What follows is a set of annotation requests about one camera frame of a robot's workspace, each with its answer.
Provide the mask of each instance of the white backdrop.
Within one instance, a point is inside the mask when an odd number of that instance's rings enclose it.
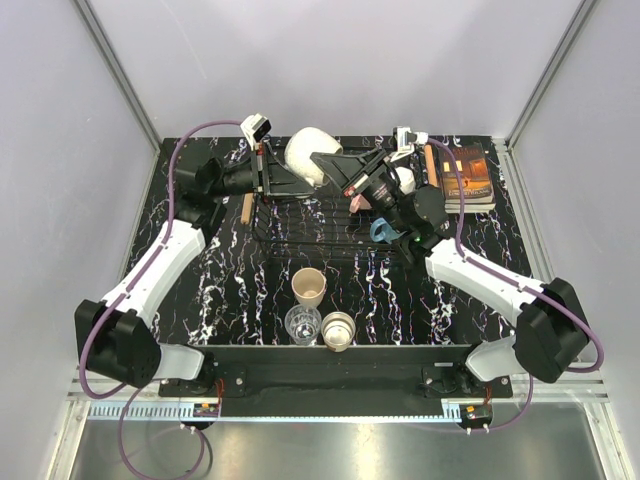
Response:
[[[640,3],[600,2],[516,146],[555,274],[602,339],[605,384],[640,473]]]
[[[509,133],[579,0],[92,0],[161,136]]]
[[[0,478],[44,478],[73,313],[117,282],[153,150],[69,0],[0,6]]]

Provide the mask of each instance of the dish rack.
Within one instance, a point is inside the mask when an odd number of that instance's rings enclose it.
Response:
[[[345,142],[343,147],[345,153],[371,149],[369,146],[345,145]],[[282,159],[284,146],[271,146],[271,154]],[[402,164],[417,173],[418,183],[426,179],[424,161],[420,158],[414,154],[406,164]],[[371,224],[379,215],[371,210],[352,214],[349,212],[350,203],[349,198],[332,186],[323,187],[306,199],[273,200],[256,194],[252,236],[260,244],[267,260],[313,263],[388,259],[401,264],[391,245],[371,240]]]

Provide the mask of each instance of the book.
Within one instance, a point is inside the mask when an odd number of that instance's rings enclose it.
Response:
[[[495,208],[493,184],[482,145],[475,144],[451,149],[464,187],[466,213],[483,213]],[[439,173],[447,213],[460,211],[460,188],[451,160],[446,152],[438,151]]]

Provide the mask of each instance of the wire rack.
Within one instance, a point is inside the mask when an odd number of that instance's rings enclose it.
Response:
[[[253,238],[267,259],[353,261],[388,258],[391,245],[371,240],[372,211],[349,212],[350,200],[322,194],[304,200],[269,202],[256,196]]]

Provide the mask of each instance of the table surface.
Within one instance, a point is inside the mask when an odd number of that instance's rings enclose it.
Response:
[[[490,137],[436,137],[451,146],[481,143],[488,159],[496,207],[487,214],[465,215],[463,243],[514,272],[530,276],[515,214]],[[342,137],[349,146],[389,146],[386,137]],[[272,138],[274,145],[286,138]],[[171,152],[176,139],[166,139]],[[201,138],[212,156],[237,163],[248,153],[243,138]],[[166,219],[167,158],[159,157],[145,200],[128,268],[144,254]],[[240,224],[241,197],[225,199],[228,213],[218,236],[180,276],[153,323],[159,341],[168,343],[286,345],[284,316],[295,304],[290,280],[303,266],[320,268],[327,294],[319,310],[349,313],[356,321],[355,343],[411,345],[476,343],[510,334],[511,327],[480,301],[419,271],[407,271],[399,260],[379,255],[350,263],[292,258],[265,261],[250,228]],[[308,217],[310,228],[318,216]]]

